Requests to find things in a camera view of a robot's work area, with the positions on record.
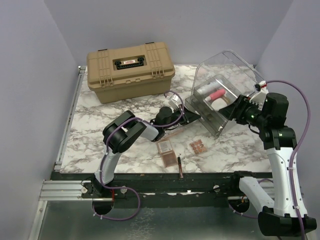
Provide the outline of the pink tube with white cap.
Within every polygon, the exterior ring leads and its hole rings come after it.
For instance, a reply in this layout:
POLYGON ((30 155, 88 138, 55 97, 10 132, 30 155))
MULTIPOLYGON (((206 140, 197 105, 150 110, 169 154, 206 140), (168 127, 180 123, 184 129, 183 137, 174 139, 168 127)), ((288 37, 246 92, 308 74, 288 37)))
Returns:
POLYGON ((213 93, 211 93, 209 96, 207 96, 204 100, 209 102, 209 101, 215 101, 219 98, 221 98, 222 96, 224 96, 226 93, 225 89, 219 89, 213 93))

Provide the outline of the white egg-shaped sponge case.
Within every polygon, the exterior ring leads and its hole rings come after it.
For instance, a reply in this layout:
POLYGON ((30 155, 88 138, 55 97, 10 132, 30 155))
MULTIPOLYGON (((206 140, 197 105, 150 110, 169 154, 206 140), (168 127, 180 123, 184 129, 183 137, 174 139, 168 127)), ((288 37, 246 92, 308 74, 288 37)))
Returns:
POLYGON ((220 109, 223 109, 229 105, 228 101, 225 101, 222 97, 217 98, 211 103, 211 107, 215 110, 218 111, 220 109))

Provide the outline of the white spray bottle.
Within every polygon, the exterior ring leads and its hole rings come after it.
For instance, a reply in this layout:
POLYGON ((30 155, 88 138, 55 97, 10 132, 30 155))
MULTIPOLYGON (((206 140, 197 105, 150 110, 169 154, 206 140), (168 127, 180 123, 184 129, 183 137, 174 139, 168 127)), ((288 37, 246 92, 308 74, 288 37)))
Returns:
POLYGON ((217 81, 213 81, 213 82, 210 82, 209 84, 206 84, 206 85, 203 85, 201 86, 197 92, 200 94, 200 95, 206 95, 208 93, 210 93, 211 91, 215 90, 215 89, 218 89, 220 87, 220 83, 217 82, 217 81))

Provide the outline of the dark red lip pencil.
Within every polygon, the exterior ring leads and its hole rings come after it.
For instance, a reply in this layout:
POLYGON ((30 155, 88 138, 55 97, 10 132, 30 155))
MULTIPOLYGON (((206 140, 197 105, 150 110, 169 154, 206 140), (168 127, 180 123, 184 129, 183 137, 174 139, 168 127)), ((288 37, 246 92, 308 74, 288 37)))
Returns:
POLYGON ((179 178, 183 179, 184 175, 183 175, 182 162, 181 162, 180 156, 177 157, 177 161, 178 161, 179 178))

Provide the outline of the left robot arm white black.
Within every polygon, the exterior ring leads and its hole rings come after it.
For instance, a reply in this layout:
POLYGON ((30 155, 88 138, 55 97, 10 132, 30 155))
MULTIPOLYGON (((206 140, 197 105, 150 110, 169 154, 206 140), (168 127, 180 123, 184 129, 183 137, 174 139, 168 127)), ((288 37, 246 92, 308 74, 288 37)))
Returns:
POLYGON ((201 116, 181 105, 173 110, 168 106, 160 108, 155 118, 145 121, 127 110, 109 123, 102 131, 104 154, 92 179, 93 191, 97 196, 106 197, 111 190, 115 169, 121 155, 139 138, 151 142, 162 139, 166 131, 174 126, 185 126, 199 120, 201 116))

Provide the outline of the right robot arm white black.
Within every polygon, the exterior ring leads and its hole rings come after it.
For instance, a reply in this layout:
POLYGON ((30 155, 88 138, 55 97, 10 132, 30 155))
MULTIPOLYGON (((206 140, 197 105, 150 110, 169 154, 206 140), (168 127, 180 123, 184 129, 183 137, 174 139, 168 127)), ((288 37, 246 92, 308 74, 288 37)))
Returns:
POLYGON ((270 197, 253 176, 241 176, 230 182, 236 195, 243 193, 258 213, 258 225, 264 236, 302 239, 317 228, 308 215, 297 173, 298 143, 295 131, 286 126, 289 102, 279 93, 267 93, 262 108, 251 98, 240 95, 232 104, 219 110, 228 120, 258 128, 271 170, 274 197, 270 197))

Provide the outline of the clear acrylic makeup organizer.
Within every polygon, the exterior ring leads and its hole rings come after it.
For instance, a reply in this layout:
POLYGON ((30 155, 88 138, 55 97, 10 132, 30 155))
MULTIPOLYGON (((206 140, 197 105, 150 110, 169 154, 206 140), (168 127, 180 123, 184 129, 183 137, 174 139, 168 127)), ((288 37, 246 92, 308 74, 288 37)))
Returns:
POLYGON ((255 68, 232 50, 224 50, 198 65, 186 107, 200 115, 199 121, 215 137, 235 124, 219 113, 239 95, 251 97, 255 84, 264 78, 255 68))

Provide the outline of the tan plastic toolbox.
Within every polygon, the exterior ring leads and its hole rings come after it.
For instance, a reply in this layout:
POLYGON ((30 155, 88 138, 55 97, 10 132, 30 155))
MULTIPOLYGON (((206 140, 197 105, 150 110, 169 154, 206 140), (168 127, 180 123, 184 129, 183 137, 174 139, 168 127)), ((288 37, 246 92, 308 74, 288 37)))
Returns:
POLYGON ((164 42, 101 49, 88 53, 86 63, 88 88, 102 104, 162 94, 176 73, 164 42))

